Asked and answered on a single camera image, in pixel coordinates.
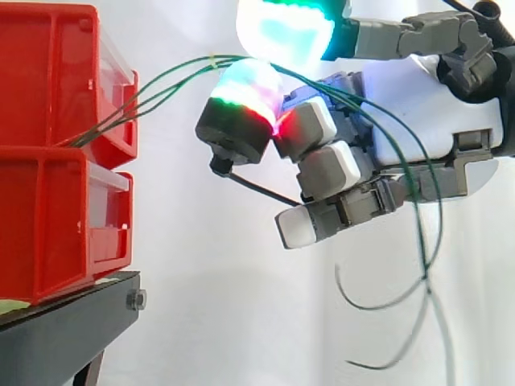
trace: white fingertip pad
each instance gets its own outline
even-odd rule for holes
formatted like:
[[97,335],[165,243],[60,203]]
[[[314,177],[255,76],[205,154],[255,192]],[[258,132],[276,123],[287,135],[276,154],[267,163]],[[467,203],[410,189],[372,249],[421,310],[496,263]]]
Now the white fingertip pad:
[[361,179],[361,171],[358,166],[351,148],[345,141],[339,141],[331,145],[334,150],[338,161],[340,162],[341,170],[344,172],[347,181],[345,182],[344,189],[349,189],[358,183]]
[[325,104],[325,101],[321,96],[315,96],[311,98],[306,103],[310,104],[313,108],[313,112],[315,113],[318,121],[320,122],[320,126],[322,127],[323,136],[320,141],[320,145],[324,145],[334,139],[336,134],[338,133],[338,129],[336,128],[336,124],[331,117],[331,113],[329,113],[328,106]]
[[316,243],[315,229],[306,207],[299,206],[284,211],[275,221],[286,249],[303,248]]

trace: black cylindrical sensor base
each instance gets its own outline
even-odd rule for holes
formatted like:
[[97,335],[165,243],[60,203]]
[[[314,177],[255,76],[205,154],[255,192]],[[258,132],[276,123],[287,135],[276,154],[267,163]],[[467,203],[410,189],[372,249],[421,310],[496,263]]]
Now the black cylindrical sensor base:
[[272,125],[253,110],[218,98],[209,99],[196,126],[197,137],[235,165],[259,163],[272,131]]

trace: red plastic bin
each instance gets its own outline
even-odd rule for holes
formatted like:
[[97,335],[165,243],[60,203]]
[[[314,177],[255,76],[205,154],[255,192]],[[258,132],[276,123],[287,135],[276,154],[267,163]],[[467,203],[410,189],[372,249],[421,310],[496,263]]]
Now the red plastic bin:
[[[138,88],[93,6],[0,2],[0,57],[0,146],[67,145]],[[137,123],[105,133],[85,151],[108,169],[132,161]]]
[[0,148],[0,197],[0,299],[38,304],[130,264],[130,175],[78,149]]

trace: white backdrop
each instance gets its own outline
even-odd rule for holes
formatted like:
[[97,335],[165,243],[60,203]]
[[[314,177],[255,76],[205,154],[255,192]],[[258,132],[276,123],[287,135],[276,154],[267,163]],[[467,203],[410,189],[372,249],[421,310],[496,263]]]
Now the white backdrop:
[[[91,3],[142,83],[199,55],[242,53],[234,30],[237,0]],[[509,22],[515,5],[503,3]],[[392,19],[445,9],[438,0],[354,4],[356,15]],[[312,75],[360,65],[324,64]],[[374,373],[344,362],[389,359],[412,326],[420,294],[394,310],[358,313],[337,296],[334,264],[342,264],[348,290],[361,302],[402,292],[419,275],[411,208],[315,247],[283,251],[273,222],[283,207],[214,176],[209,149],[195,138],[215,83],[216,75],[196,80],[141,120],[139,158],[125,170],[136,178],[132,268],[142,271],[149,302],[106,352],[100,385],[443,385],[443,347],[432,314],[398,368]],[[261,166],[241,173],[298,194],[294,167],[272,148]],[[445,206],[435,286],[450,319],[459,386],[515,379],[514,173],[513,162],[503,162],[480,193]],[[433,240],[435,208],[425,213]]]

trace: screw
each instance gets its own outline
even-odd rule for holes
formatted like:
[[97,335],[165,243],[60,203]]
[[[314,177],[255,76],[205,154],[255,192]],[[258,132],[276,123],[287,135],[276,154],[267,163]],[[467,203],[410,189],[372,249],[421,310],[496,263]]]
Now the screw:
[[143,311],[146,308],[146,291],[144,289],[135,289],[127,295],[127,306],[130,310]]

